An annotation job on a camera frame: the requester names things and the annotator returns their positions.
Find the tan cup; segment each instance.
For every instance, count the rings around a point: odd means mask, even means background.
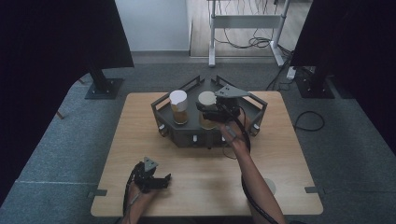
[[[169,100],[171,101],[171,107],[176,124],[185,124],[189,120],[187,114],[187,93],[184,91],[172,91],[169,94]]]
[[[203,91],[198,96],[199,103],[203,105],[213,105],[216,103],[216,96],[213,91]],[[209,119],[204,119],[202,112],[199,112],[199,124],[203,129],[211,130],[216,128],[216,123]]]

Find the person's arm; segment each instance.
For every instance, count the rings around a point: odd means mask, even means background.
[[[244,117],[241,115],[239,120],[244,122]],[[251,197],[254,199],[256,204],[264,210],[269,216],[271,216],[277,223],[286,223],[286,220],[280,210],[280,207],[269,189],[268,185],[264,181],[264,178],[260,174],[253,159],[250,157],[250,153],[245,144],[244,137],[240,132],[238,126],[234,122],[227,124],[236,133],[236,137],[233,137],[227,130],[225,124],[218,124],[221,133],[227,140],[229,145],[233,148],[235,156],[238,160],[239,167],[242,172],[242,177],[245,180],[247,190]],[[251,205],[249,205],[253,220],[256,224],[258,223],[269,223],[262,215],[260,215]]]
[[[149,203],[157,194],[158,190],[151,190],[148,193],[140,192],[140,189],[135,185],[131,184],[128,193],[128,204],[124,217],[122,219],[122,224],[135,224],[142,216],[143,212],[149,206]]]

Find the wooden table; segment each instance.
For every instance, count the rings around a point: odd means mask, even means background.
[[[268,103],[256,137],[251,137],[251,156],[265,178],[276,185],[275,197],[285,215],[318,215],[323,207],[314,187],[303,152],[282,96],[277,91],[253,92]],[[127,96],[114,135],[91,212],[96,217],[121,217],[126,181],[145,156],[160,165],[154,177],[172,174],[144,216],[250,216],[241,187],[237,161],[223,155],[223,148],[179,148],[161,137],[150,104],[163,92]],[[225,153],[233,155],[230,148]]]

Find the metal tray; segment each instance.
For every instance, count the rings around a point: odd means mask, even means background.
[[[170,92],[152,103],[151,108],[160,134],[163,137],[169,135],[170,139],[178,147],[212,148],[224,144],[221,133],[217,128],[206,130],[200,126],[199,111],[196,108],[195,102],[198,101],[198,96],[201,92],[218,91],[226,84],[235,87],[235,85],[224,78],[217,76],[216,79],[200,79],[200,77],[196,77],[187,84],[178,88],[178,90],[183,90],[187,93],[187,113],[189,120],[185,124],[180,125],[174,122],[172,108],[169,102]],[[238,98],[238,104],[244,108],[247,116],[251,120],[251,124],[247,129],[249,130],[250,135],[255,136],[260,130],[267,103],[253,94],[250,94],[248,97],[261,105],[261,108],[258,108],[245,98]]]

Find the black panel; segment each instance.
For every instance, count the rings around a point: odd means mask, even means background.
[[[1,1],[1,202],[87,61],[133,66],[114,0]]]
[[[394,8],[387,0],[314,1],[290,65],[332,72],[396,153]]]

